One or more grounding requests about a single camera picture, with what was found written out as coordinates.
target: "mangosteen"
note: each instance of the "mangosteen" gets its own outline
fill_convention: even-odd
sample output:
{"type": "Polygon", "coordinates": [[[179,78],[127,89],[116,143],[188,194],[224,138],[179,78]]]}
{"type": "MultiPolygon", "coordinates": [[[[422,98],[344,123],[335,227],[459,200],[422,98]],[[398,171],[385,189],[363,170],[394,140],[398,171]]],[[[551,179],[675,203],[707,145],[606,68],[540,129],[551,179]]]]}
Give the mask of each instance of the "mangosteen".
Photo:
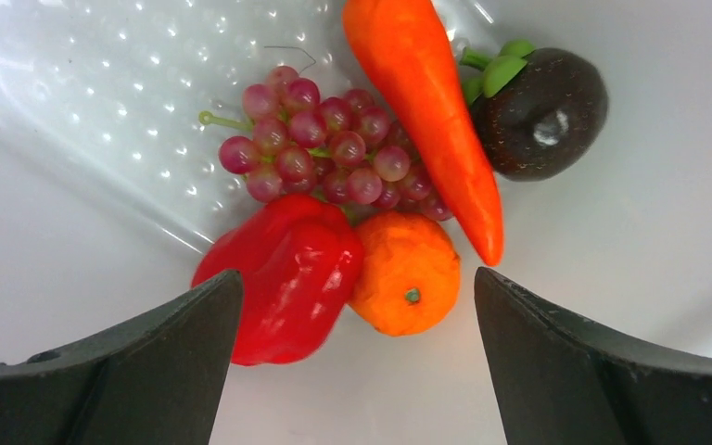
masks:
{"type": "Polygon", "coordinates": [[[484,152],[507,179],[555,176],[604,127],[609,99],[602,76],[570,51],[512,41],[494,59],[466,48],[461,64],[483,71],[464,82],[464,93],[484,152]]]}

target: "grape cluster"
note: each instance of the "grape cluster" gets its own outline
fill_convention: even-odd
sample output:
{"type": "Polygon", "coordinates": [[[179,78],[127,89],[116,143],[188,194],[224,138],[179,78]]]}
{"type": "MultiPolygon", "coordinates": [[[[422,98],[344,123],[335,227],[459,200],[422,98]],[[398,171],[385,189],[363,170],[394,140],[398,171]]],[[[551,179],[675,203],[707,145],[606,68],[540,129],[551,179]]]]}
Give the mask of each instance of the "grape cluster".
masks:
{"type": "Polygon", "coordinates": [[[249,194],[261,202],[318,193],[332,204],[420,211],[436,221],[451,217],[408,134],[369,92],[354,88],[321,99],[317,84],[293,68],[271,70],[242,95],[251,138],[222,143],[223,167],[244,175],[249,194]]]}

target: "dark purple fruit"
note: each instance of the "dark purple fruit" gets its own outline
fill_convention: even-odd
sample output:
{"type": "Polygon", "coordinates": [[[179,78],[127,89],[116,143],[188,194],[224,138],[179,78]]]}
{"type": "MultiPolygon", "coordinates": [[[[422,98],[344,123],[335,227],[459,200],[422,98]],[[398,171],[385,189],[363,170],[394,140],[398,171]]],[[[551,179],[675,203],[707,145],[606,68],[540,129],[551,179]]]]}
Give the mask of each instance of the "dark purple fruit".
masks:
{"type": "Polygon", "coordinates": [[[471,119],[492,168],[513,181],[540,181],[585,154],[607,118],[599,71],[564,49],[542,48],[494,97],[479,97],[471,119]]]}

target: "fake fruit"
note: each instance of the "fake fruit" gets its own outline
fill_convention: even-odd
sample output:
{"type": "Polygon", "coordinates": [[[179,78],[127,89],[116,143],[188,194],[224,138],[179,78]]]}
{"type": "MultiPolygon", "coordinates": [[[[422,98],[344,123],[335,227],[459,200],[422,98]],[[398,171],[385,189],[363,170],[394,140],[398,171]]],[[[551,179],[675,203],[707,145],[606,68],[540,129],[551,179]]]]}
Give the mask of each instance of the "fake fruit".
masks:
{"type": "Polygon", "coordinates": [[[244,303],[231,361],[292,363],[323,345],[352,294],[362,258],[362,243],[342,210],[287,195],[218,239],[191,286],[228,269],[241,272],[244,303]]]}
{"type": "Polygon", "coordinates": [[[467,48],[482,69],[463,83],[479,140],[496,172],[513,181],[551,178],[577,162],[604,127],[609,97],[599,71],[559,48],[507,43],[494,59],[467,48]]]}
{"type": "Polygon", "coordinates": [[[356,227],[362,275],[349,301],[378,332],[409,336],[449,313],[460,290],[460,257],[446,232],[417,213],[388,210],[356,227]]]}
{"type": "Polygon", "coordinates": [[[353,55],[421,155],[426,173],[418,177],[428,174],[482,260],[497,265],[503,254],[501,197],[432,1],[347,0],[342,24],[353,55]]]}
{"type": "MultiPolygon", "coordinates": [[[[413,142],[372,94],[353,88],[321,99],[315,82],[279,66],[244,90],[249,122],[208,111],[198,118],[251,136],[229,137],[219,156],[227,171],[244,175],[247,191],[260,202],[318,192],[333,204],[391,209],[400,196],[421,201],[433,192],[413,142]]],[[[440,205],[442,211],[425,214],[449,219],[444,201],[440,205]]]]}

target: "green leaf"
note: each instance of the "green leaf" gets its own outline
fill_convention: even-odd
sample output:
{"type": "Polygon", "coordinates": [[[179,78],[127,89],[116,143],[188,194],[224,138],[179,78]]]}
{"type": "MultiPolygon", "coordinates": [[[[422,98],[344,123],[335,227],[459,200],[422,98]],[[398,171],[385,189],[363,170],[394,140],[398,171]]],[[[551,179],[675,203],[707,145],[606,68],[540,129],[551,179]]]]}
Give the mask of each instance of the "green leaf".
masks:
{"type": "Polygon", "coordinates": [[[516,39],[506,42],[498,56],[515,56],[522,58],[534,51],[536,51],[536,46],[531,42],[525,39],[516,39]]]}
{"type": "Polygon", "coordinates": [[[487,69],[484,70],[484,83],[482,85],[484,95],[487,97],[497,95],[527,64],[527,60],[517,56],[498,56],[494,58],[487,66],[487,69]]]}
{"type": "Polygon", "coordinates": [[[465,96],[465,102],[468,107],[481,95],[482,84],[484,84],[482,76],[472,77],[463,81],[463,96],[465,96]]]}

